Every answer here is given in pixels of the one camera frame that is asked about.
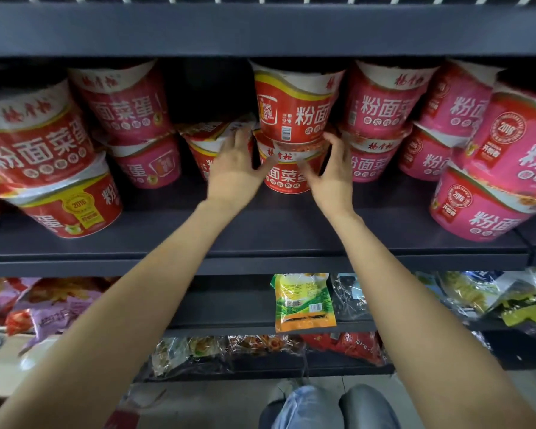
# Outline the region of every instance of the blue jeans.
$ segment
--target blue jeans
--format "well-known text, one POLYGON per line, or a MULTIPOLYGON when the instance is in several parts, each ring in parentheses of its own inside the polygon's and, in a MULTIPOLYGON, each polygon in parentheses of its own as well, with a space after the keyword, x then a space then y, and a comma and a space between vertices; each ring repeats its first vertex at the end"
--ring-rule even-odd
POLYGON ((303 386, 286 401, 270 403, 260 416, 259 429, 400 429, 387 399, 361 384, 334 401, 328 391, 303 386))

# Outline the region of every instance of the person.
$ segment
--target person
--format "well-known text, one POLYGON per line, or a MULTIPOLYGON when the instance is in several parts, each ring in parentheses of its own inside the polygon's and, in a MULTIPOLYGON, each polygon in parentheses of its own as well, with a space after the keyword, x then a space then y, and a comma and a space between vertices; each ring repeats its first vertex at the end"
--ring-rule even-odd
MULTIPOLYGON (((315 203, 345 247, 384 345, 424 426, 536 428, 536 413, 490 352, 355 213, 350 148, 332 134, 324 137, 331 144, 331 155, 323 175, 317 176, 306 163, 299 163, 300 169, 315 203)), ((235 138, 225 141, 210 170, 206 200, 52 346, 0 408, 0 429, 103 427, 162 337, 215 238, 252 200, 275 164, 269 159, 253 170, 249 138, 250 131, 239 130, 235 138)), ((339 428, 344 423, 358 427, 353 422, 369 427, 363 425, 364 410, 373 412, 380 399, 365 391, 344 397, 343 408, 358 415, 351 420, 343 415, 341 421, 336 404, 328 401, 318 406, 317 401, 324 398, 314 387, 311 390, 315 393, 305 395, 303 401, 295 393, 289 396, 289 406, 282 408, 274 427, 307 427, 302 418, 309 412, 302 404, 312 400, 321 412, 311 419, 316 422, 310 429, 339 428)))

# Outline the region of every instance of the green and yellow packet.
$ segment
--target green and yellow packet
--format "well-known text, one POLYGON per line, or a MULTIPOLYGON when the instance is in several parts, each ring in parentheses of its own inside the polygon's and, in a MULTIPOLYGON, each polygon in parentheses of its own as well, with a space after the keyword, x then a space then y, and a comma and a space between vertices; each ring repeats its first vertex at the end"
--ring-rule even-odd
POLYGON ((329 274, 276 274, 276 332, 335 327, 336 315, 326 285, 329 274))

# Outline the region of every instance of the person's right hand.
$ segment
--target person's right hand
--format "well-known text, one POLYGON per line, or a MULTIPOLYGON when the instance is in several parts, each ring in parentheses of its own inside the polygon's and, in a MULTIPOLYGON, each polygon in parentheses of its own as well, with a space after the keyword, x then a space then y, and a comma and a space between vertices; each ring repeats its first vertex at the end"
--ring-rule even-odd
POLYGON ((349 145, 334 134, 326 132, 323 137, 331 144, 331 156, 324 173, 318 176, 305 161, 298 161, 298 167, 310 184, 316 204, 326 218, 331 220, 355 213, 352 202, 351 150, 349 145))

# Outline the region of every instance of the tile floor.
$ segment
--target tile floor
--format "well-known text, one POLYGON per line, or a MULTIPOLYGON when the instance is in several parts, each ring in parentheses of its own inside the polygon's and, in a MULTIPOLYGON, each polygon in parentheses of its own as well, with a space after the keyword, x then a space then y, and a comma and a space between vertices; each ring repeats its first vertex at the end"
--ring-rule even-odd
MULTIPOLYGON (((536 371, 509 374, 536 410, 536 371)), ((166 389, 164 397, 155 406, 143 411, 138 429, 255 429, 258 416, 278 381, 177 382, 136 386, 133 397, 141 404, 150 403, 166 389)), ((423 427, 405 387, 396 375, 315 377, 310 382, 328 389, 338 399, 356 384, 369 384, 385 395, 403 429, 423 427)))

